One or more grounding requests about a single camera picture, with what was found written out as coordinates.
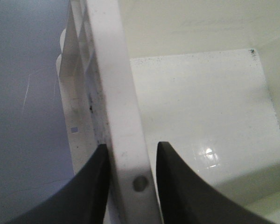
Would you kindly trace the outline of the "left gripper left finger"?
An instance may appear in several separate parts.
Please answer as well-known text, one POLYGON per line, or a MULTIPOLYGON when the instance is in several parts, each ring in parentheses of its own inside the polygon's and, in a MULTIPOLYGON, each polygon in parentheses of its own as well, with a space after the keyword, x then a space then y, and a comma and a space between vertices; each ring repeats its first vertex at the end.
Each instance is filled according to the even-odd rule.
POLYGON ((52 197, 10 221, 11 224, 101 224, 110 185, 105 144, 97 147, 75 177, 52 197))

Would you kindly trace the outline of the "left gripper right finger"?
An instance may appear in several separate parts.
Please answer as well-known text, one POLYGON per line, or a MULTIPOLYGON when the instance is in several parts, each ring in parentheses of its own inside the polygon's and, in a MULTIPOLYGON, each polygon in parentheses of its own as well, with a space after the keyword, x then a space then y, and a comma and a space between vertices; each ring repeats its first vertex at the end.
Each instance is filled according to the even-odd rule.
POLYGON ((228 199, 179 156, 169 142, 157 146, 156 180, 166 224, 268 224, 228 199))

